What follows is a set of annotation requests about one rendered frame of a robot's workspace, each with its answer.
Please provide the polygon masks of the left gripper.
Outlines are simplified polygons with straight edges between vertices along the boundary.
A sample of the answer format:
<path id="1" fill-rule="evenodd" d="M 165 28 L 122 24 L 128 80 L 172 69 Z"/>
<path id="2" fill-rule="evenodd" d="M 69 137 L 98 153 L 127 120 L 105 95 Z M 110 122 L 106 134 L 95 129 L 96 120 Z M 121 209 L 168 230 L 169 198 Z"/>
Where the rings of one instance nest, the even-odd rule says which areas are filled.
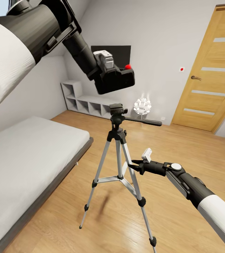
<path id="1" fill-rule="evenodd" d="M 97 60 L 87 44 L 82 51 L 72 57 L 90 81 L 94 79 L 103 90 L 106 90 L 104 82 L 100 76 L 100 74 L 102 74 L 102 69 L 97 64 Z"/>

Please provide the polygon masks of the digital camera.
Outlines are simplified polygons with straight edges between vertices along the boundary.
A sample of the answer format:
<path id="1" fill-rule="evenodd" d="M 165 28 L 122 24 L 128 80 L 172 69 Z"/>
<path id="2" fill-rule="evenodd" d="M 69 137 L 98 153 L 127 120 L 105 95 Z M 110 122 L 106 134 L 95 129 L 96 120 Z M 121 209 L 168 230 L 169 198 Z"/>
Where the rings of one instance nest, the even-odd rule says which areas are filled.
<path id="1" fill-rule="evenodd" d="M 99 95 L 131 87 L 135 84 L 134 70 L 130 65 L 121 69 L 113 64 L 112 68 L 104 66 L 100 74 L 106 90 L 103 90 L 96 82 L 94 83 Z M 94 80 L 95 81 L 95 80 Z"/>

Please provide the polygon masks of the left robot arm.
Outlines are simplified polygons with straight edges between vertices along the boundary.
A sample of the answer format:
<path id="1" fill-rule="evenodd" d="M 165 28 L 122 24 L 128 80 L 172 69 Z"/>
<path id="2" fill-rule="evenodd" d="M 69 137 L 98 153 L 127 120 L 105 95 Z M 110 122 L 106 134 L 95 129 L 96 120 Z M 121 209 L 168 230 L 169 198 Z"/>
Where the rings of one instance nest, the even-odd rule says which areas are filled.
<path id="1" fill-rule="evenodd" d="M 92 53 L 81 32 L 68 0 L 42 0 L 36 7 L 29 0 L 20 0 L 10 7 L 0 16 L 0 104 L 61 42 L 88 79 L 106 90 L 99 65 L 112 68 L 112 55 L 107 51 Z"/>

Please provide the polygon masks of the camera tripod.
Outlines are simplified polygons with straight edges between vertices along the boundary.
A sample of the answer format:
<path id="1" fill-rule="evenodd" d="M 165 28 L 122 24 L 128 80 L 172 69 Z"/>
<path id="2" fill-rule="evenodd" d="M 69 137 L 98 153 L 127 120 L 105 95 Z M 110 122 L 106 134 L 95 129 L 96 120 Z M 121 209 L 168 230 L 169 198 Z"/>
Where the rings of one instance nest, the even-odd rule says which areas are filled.
<path id="1" fill-rule="evenodd" d="M 162 126 L 162 122 L 148 120 L 148 119 L 136 119 L 136 118 L 122 116 L 122 114 L 126 114 L 126 113 L 128 113 L 128 109 L 124 110 L 123 104 L 110 104 L 110 114 L 111 114 L 110 120 L 112 122 L 112 130 L 108 133 L 107 141 L 106 141 L 105 148 L 104 148 L 104 151 L 103 151 L 100 163 L 99 163 L 99 167 L 98 167 L 95 179 L 93 180 L 93 183 L 92 183 L 91 194 L 90 194 L 87 205 L 85 205 L 85 207 L 84 207 L 85 213 L 84 213 L 84 217 L 83 217 L 83 220 L 82 220 L 82 223 L 81 223 L 81 226 L 79 227 L 79 229 L 82 229 L 84 218 L 85 218 L 86 213 L 88 211 L 89 204 L 90 204 L 94 189 L 97 186 L 97 184 L 104 183 L 104 182 L 120 181 L 137 199 L 138 205 L 141 207 L 143 217 L 144 217 L 144 220 L 146 223 L 147 231 L 148 231 L 148 234 L 150 237 L 150 239 L 149 239 L 150 244 L 153 247 L 154 253 L 157 253 L 156 248 L 155 248 L 156 244 L 157 244 L 157 240 L 154 236 L 152 236 L 152 232 L 151 232 L 150 225 L 149 225 L 147 215 L 145 212 L 145 208 L 144 208 L 144 206 L 146 205 L 146 199 L 141 196 L 134 169 L 128 167 L 128 164 L 132 165 L 133 163 L 131 161 L 128 147 L 126 144 L 126 139 L 125 139 L 126 130 L 123 131 L 123 128 L 120 128 L 119 125 L 122 124 L 122 121 L 124 121 L 124 120 L 141 122 L 144 124 L 155 125 L 155 126 Z M 107 151 L 108 151 L 108 148 L 109 148 L 112 138 L 114 138 L 115 142 L 116 142 L 118 175 L 99 179 L 98 177 L 100 175 L 100 172 L 101 172 L 101 169 L 102 169 L 102 166 L 103 166 L 103 163 L 104 163 L 104 160 L 105 160 L 105 157 L 106 157 L 106 154 L 107 154 Z M 122 167 L 122 160 L 121 160 L 121 145 L 122 145 L 124 155 L 126 158 L 123 167 Z M 134 187 L 124 178 L 127 167 L 129 168 Z"/>

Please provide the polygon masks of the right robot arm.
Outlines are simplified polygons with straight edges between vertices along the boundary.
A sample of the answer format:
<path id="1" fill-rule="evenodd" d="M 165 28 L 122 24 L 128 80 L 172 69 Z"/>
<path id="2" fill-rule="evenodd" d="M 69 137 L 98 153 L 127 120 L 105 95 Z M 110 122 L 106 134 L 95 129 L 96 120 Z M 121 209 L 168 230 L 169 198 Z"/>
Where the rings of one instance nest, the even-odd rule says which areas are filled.
<path id="1" fill-rule="evenodd" d="M 140 175 L 144 175 L 147 171 L 167 176 L 185 198 L 192 202 L 225 243 L 225 201 L 209 190 L 201 179 L 186 173 L 180 164 L 151 161 L 151 153 L 150 148 L 146 149 L 141 156 L 143 160 L 131 160 L 133 164 L 128 164 L 128 167 L 139 172 Z M 168 164 L 169 167 L 167 167 Z"/>

